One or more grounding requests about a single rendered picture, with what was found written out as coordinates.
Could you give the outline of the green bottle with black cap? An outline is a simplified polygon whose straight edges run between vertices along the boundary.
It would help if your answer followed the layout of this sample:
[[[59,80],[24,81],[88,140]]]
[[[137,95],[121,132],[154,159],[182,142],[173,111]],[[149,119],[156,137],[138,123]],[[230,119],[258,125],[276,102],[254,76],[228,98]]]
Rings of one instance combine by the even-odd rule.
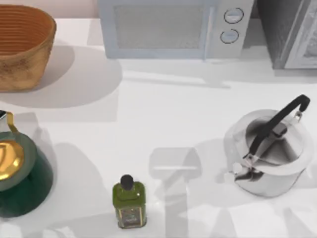
[[[120,228],[141,228],[146,225],[145,186],[131,175],[123,175],[120,182],[113,186],[112,204]]]

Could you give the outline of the pale microwave oven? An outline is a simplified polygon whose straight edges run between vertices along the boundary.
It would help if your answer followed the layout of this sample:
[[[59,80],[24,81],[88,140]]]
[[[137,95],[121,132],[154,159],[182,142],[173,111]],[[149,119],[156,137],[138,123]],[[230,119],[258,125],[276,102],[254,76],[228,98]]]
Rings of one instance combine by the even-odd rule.
[[[98,0],[106,56],[110,59],[202,59],[209,17],[213,23],[209,59],[240,56],[254,0]],[[243,19],[224,20],[228,9],[240,8]],[[239,39],[224,44],[220,35],[235,29]]]

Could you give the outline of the microwave knob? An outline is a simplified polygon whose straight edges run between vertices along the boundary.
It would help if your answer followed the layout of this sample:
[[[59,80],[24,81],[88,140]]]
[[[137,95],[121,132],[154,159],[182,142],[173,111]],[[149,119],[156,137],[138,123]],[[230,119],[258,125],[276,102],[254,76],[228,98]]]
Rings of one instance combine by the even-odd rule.
[[[220,39],[224,44],[232,44],[239,39],[239,32],[235,29],[223,31],[220,35]]]
[[[224,14],[224,20],[229,24],[236,24],[240,22],[243,19],[243,17],[243,10],[237,7],[228,9]]]

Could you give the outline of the woven brown basket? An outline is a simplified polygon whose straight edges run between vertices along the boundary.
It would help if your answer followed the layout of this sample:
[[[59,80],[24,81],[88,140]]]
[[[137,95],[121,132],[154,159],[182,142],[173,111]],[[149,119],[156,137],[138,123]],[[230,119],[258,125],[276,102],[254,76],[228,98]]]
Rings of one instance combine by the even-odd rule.
[[[0,92],[36,87],[48,64],[57,25],[47,12],[0,4]]]

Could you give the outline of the green and gold kettle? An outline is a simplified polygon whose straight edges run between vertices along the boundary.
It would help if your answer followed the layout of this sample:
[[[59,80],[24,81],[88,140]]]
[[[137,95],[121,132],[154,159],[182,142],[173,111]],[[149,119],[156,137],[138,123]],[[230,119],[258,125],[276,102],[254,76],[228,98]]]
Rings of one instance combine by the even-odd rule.
[[[53,169],[33,139],[0,110],[0,218],[25,215],[38,208],[53,186]]]

